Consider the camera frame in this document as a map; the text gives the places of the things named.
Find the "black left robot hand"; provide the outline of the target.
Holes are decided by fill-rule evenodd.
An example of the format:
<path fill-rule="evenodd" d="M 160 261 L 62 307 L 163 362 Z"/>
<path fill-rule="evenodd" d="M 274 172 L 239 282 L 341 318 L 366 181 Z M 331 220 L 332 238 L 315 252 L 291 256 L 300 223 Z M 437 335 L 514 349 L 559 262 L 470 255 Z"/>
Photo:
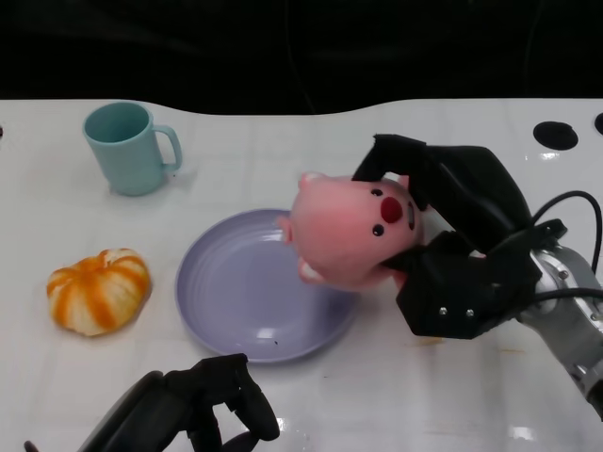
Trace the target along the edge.
<path fill-rule="evenodd" d="M 80 446 L 82 451 L 163 451 L 185 432 L 195 451 L 252 451 L 280 436 L 276 416 L 234 354 L 203 359 L 187 370 L 153 371 L 134 384 Z M 247 431 L 221 438 L 214 408 L 224 404 Z"/>

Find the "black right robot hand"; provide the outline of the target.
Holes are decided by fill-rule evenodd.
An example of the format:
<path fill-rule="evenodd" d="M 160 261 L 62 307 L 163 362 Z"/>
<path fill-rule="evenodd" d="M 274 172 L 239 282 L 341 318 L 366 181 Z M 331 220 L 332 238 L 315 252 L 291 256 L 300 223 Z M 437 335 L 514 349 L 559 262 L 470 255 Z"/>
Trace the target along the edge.
<path fill-rule="evenodd" d="M 473 339 L 534 304 L 543 272 L 531 254 L 567 230 L 558 219 L 534 223 L 491 151 L 377 135 L 353 178 L 377 182 L 388 172 L 407 176 L 419 209 L 452 228 L 384 261 L 407 276 L 397 304 L 413 334 Z"/>

